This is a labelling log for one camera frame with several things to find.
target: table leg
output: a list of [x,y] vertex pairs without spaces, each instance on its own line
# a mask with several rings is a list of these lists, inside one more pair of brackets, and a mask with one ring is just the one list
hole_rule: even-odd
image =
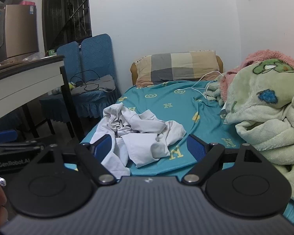
[[74,138],[75,137],[75,134],[74,134],[74,131],[73,131],[73,128],[72,128],[72,125],[70,122],[67,122],[66,123],[66,126],[68,127],[68,130],[69,130],[69,133],[71,135],[71,138]]
[[25,115],[25,118],[26,118],[26,121],[27,121],[27,124],[30,128],[31,133],[33,134],[34,138],[39,138],[39,134],[36,130],[35,124],[33,122],[32,116],[29,112],[29,108],[26,103],[24,105],[22,105],[22,109],[23,109],[23,112],[24,112],[24,115]]
[[75,131],[75,134],[78,138],[78,140],[81,142],[83,140],[83,138],[85,137],[85,133],[82,127],[82,123],[77,115],[74,103],[73,103],[73,99],[71,96],[71,91],[69,88],[69,83],[68,83],[68,79],[66,76],[66,71],[64,66],[60,67],[60,72],[62,74],[63,77],[63,82],[64,85],[61,86],[61,91],[62,91],[62,95],[63,95],[63,99],[66,105],[66,108],[68,110],[68,114],[73,126],[73,129]]
[[51,120],[50,119],[47,119],[47,123],[48,123],[48,126],[49,126],[49,129],[50,129],[51,134],[52,135],[55,135],[55,131],[54,131],[53,125],[51,123]]

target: white desk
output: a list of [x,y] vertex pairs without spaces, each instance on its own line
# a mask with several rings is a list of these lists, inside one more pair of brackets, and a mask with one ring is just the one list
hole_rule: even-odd
[[64,56],[55,56],[15,66],[0,67],[0,118],[61,86],[73,129],[81,141],[84,132],[69,90],[63,58]]

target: plaid pillowcase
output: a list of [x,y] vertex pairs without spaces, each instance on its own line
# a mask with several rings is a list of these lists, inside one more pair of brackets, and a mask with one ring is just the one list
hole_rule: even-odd
[[[216,52],[211,50],[185,53],[165,53],[146,56],[136,63],[137,87],[167,81],[199,80],[206,73],[219,71]],[[206,75],[203,80],[213,80],[219,73]]]

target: gray cloth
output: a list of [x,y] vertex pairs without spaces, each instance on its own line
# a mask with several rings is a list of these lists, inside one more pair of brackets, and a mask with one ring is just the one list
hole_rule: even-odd
[[71,91],[71,95],[79,95],[86,92],[95,90],[102,90],[105,92],[112,92],[115,90],[115,84],[110,74],[101,77],[98,80],[91,80],[86,82],[86,85],[78,86]]

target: blue object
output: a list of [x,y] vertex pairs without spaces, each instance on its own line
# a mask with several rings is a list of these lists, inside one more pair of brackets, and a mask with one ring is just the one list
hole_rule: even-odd
[[273,90],[267,89],[261,92],[258,92],[258,98],[260,100],[265,101],[266,103],[278,103],[278,98],[276,97],[276,94]]
[[12,142],[17,140],[18,134],[15,130],[0,132],[0,143]]
[[91,153],[101,163],[112,147],[112,139],[109,134],[104,135],[91,146]]
[[76,164],[64,164],[64,166],[68,169],[77,169],[77,165]]
[[[57,54],[65,55],[64,66],[68,81],[76,74],[83,81],[98,79],[98,76],[85,70],[94,70],[100,77],[110,74],[114,78],[116,85],[115,69],[113,62],[112,44],[109,35],[102,34],[85,39],[81,44],[82,64],[77,42],[72,42],[58,48]],[[72,82],[81,81],[80,78],[73,77]],[[116,89],[112,92],[91,91],[80,95],[72,96],[74,105],[79,117],[101,117],[103,109],[114,104],[120,92]],[[42,110],[46,118],[69,122],[70,118],[63,100],[63,96],[52,95],[40,100]]]
[[202,142],[200,139],[195,139],[194,137],[189,135],[187,137],[186,143],[187,149],[193,155],[196,161],[200,162],[207,154],[207,146],[205,146],[205,143]]

